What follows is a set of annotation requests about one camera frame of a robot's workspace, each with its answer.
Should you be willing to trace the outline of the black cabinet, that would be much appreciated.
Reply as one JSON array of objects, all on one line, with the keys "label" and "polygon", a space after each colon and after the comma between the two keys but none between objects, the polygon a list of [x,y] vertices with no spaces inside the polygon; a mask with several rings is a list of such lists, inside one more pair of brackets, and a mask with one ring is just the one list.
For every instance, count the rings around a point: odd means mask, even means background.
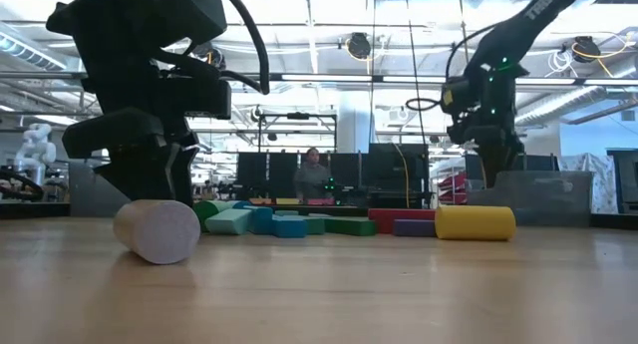
[{"label": "black cabinet", "polygon": [[365,161],[371,208],[429,208],[429,153],[425,144],[378,143]]}]

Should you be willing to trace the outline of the black aluminium table frame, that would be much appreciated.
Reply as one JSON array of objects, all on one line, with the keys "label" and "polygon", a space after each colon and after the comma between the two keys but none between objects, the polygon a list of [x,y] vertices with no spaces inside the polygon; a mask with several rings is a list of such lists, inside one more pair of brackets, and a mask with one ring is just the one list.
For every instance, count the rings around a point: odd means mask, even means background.
[{"label": "black aluminium table frame", "polygon": [[[337,216],[366,216],[368,209],[351,206],[273,205],[275,210],[299,213],[324,213]],[[31,219],[71,215],[71,205],[63,202],[0,202],[0,219]],[[594,228],[638,231],[638,215],[592,214],[589,225]]]}]

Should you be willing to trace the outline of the black tall unit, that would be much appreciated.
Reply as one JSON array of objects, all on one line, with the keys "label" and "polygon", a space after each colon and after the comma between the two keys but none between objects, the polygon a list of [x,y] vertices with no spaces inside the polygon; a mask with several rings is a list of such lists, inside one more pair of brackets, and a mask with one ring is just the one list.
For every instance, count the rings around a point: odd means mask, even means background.
[{"label": "black tall unit", "polygon": [[638,149],[608,149],[616,175],[618,211],[638,215]]}]

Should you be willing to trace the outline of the green cylinder block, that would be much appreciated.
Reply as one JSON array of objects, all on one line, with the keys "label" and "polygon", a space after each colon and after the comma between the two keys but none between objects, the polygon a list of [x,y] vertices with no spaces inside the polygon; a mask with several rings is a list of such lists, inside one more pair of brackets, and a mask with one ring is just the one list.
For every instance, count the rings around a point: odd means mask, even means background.
[{"label": "green cylinder block", "polygon": [[201,232],[206,233],[205,221],[214,215],[233,208],[233,203],[222,200],[202,200],[196,202],[192,208],[198,218]]}]

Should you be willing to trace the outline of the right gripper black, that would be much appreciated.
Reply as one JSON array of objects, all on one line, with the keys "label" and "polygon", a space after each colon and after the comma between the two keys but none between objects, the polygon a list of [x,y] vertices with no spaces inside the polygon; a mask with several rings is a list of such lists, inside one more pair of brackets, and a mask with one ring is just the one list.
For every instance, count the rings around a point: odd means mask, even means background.
[{"label": "right gripper black", "polygon": [[514,129],[515,80],[523,75],[524,68],[506,56],[496,57],[493,64],[470,64],[461,75],[470,82],[469,102],[459,115],[450,115],[448,136],[455,144],[478,146],[486,187],[494,186],[497,173],[511,172],[524,154]]}]

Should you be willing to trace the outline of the black curved background equipment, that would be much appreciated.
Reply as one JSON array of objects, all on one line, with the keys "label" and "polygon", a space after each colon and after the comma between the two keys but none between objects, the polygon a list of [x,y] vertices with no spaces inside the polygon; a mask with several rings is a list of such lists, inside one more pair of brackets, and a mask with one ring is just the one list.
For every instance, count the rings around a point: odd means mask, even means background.
[{"label": "black curved background equipment", "polygon": [[46,198],[43,187],[36,182],[34,170],[17,170],[0,166],[0,201],[40,202]]}]

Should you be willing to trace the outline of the person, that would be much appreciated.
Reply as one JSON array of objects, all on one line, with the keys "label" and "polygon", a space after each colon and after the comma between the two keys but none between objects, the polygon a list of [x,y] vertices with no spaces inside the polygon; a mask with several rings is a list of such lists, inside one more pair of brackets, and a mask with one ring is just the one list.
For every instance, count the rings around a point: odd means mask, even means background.
[{"label": "person", "polygon": [[296,195],[302,202],[327,197],[324,185],[330,177],[330,172],[319,163],[319,160],[318,150],[315,147],[310,148],[294,175]]}]

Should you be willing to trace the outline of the clear plastic bin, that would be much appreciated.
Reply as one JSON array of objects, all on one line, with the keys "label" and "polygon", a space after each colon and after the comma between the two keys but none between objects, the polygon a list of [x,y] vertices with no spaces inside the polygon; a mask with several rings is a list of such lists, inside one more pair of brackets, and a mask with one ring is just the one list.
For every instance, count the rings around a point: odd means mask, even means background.
[{"label": "clear plastic bin", "polygon": [[113,217],[130,200],[83,162],[69,163],[70,215]]},{"label": "clear plastic bin", "polygon": [[495,185],[468,189],[468,205],[509,207],[518,226],[588,227],[591,172],[500,172]]}]

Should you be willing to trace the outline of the black screen panels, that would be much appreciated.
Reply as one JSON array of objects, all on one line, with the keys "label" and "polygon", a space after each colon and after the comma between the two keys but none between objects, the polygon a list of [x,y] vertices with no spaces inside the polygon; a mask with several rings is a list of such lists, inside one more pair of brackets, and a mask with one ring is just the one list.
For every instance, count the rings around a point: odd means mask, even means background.
[{"label": "black screen panels", "polygon": [[[328,170],[335,189],[362,186],[366,178],[365,154],[321,154],[320,165]],[[299,153],[239,153],[234,187],[238,198],[293,198],[294,175],[304,162]]]}]

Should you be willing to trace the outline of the natural wood cylinder block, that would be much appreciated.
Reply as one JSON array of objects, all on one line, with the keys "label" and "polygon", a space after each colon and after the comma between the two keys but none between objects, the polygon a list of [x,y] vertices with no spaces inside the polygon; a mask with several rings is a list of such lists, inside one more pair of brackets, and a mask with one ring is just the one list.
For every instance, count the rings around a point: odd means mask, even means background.
[{"label": "natural wood cylinder block", "polygon": [[140,199],[115,215],[113,232],[127,249],[152,264],[173,264],[192,256],[200,238],[195,212],[175,200]]}]

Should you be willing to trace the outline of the black rig frame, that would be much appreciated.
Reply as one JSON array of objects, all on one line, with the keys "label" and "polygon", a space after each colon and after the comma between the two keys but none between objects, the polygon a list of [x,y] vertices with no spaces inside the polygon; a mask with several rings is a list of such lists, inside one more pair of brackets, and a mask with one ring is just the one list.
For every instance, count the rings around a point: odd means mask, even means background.
[{"label": "black rig frame", "polygon": [[[333,134],[333,152],[337,152],[337,142],[338,142],[338,130],[337,130],[337,115],[322,115],[322,114],[309,114],[302,112],[293,112],[293,113],[285,113],[285,114],[260,114],[257,119],[257,135],[258,135],[258,150],[261,151],[262,148],[262,135],[265,133],[266,129],[270,125],[274,125],[280,118],[286,118],[288,120],[301,120],[308,121],[311,118],[317,119],[321,125],[328,129],[329,132]],[[331,119],[334,123],[334,129],[331,130],[330,127],[323,122],[324,119]]]}]

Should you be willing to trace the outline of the dark partition panels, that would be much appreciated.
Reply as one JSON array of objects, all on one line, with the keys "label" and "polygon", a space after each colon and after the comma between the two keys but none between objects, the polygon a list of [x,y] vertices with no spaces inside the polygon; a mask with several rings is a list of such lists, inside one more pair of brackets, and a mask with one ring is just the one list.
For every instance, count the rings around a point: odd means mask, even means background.
[{"label": "dark partition panels", "polygon": [[516,171],[558,172],[558,158],[554,155],[520,155],[516,158]]}]

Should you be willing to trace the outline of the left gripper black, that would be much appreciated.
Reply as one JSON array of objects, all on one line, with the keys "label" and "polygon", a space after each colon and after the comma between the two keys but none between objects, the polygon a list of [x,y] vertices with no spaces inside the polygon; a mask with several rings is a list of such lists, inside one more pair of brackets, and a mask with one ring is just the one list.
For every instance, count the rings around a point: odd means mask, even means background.
[{"label": "left gripper black", "polygon": [[94,172],[128,199],[176,200],[192,207],[191,164],[198,137],[185,118],[163,123],[148,110],[158,64],[123,34],[74,36],[87,77],[83,88],[97,96],[104,114],[68,126],[62,136],[71,159],[100,150],[109,162]]}]

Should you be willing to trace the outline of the red shelf rack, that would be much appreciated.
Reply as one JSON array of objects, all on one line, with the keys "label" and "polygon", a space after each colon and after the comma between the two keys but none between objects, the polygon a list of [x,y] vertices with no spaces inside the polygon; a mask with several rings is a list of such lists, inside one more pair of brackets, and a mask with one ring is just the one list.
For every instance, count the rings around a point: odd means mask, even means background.
[{"label": "red shelf rack", "polygon": [[466,204],[466,180],[465,171],[447,176],[438,184],[438,199],[441,204]]}]

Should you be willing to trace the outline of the red long block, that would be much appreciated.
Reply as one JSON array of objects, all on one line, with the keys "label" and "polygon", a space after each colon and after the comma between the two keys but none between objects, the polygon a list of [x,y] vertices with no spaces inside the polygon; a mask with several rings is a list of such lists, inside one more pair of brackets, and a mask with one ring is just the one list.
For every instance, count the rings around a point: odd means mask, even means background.
[{"label": "red long block", "polygon": [[433,209],[406,208],[369,208],[368,218],[375,222],[377,232],[391,234],[396,219],[434,220],[436,212]]}]

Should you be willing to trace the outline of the yellow cylinder block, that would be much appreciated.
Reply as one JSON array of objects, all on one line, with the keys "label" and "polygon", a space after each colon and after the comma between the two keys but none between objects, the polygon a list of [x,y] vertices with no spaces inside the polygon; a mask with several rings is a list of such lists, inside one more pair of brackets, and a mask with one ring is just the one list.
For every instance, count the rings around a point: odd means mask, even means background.
[{"label": "yellow cylinder block", "polygon": [[516,219],[506,206],[448,205],[436,210],[435,229],[444,240],[508,241]]}]

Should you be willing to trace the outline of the pale patterned cloth cover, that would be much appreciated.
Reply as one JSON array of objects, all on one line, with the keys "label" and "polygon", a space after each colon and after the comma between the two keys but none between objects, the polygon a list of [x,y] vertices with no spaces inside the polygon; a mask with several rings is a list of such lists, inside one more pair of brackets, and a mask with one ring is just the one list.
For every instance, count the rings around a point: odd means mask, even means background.
[{"label": "pale patterned cloth cover", "polygon": [[617,188],[614,159],[612,156],[596,156],[583,153],[562,157],[561,171],[591,172],[591,212],[618,214]]}]

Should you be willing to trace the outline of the purple long block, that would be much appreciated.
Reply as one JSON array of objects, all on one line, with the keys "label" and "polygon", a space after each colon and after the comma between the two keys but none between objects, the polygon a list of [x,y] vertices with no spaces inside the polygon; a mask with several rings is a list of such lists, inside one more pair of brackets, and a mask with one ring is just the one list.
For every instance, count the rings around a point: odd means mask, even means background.
[{"label": "purple long block", "polygon": [[435,222],[429,219],[396,219],[393,224],[395,236],[436,237]]}]

